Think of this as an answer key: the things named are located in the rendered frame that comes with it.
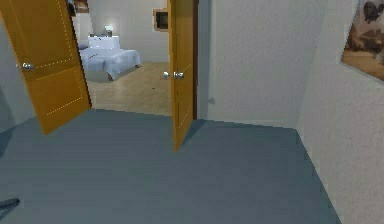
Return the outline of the orange wooden room door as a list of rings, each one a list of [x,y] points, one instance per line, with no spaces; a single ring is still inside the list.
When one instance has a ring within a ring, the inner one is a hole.
[[[49,134],[89,110],[68,1],[0,0],[0,19],[42,132]],[[34,70],[24,70],[23,63]]]
[[[174,151],[182,146],[194,119],[195,0],[168,0],[169,71],[171,74],[172,133]],[[183,72],[184,79],[174,79]]]

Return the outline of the bed with blue cover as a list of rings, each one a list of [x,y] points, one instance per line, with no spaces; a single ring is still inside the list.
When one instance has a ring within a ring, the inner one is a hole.
[[[129,69],[141,65],[136,50],[86,48],[80,50],[80,56],[87,81],[115,81]]]

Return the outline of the white chest of drawers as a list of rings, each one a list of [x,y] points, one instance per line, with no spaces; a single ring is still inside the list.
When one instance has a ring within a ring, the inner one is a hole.
[[[93,36],[88,38],[89,47],[92,49],[119,49],[118,36]]]

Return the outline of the dark grey floor object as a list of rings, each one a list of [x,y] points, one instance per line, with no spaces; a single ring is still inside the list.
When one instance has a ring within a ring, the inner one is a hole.
[[[0,201],[0,210],[10,209],[12,207],[16,207],[20,204],[19,198],[7,199],[4,201]]]

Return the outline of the wood framed wall picture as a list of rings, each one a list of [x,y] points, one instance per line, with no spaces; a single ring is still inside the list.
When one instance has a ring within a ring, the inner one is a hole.
[[[168,31],[168,10],[166,8],[157,8],[153,10],[154,31]]]

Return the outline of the dark framed wall picture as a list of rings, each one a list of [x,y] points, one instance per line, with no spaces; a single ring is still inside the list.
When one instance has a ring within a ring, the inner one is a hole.
[[[89,6],[87,0],[67,0],[68,10],[71,16],[76,16],[79,13],[88,13]]]

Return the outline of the brown framed wall picture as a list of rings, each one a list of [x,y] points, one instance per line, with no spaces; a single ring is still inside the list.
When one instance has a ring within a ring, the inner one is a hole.
[[[384,81],[384,0],[358,0],[341,62]]]

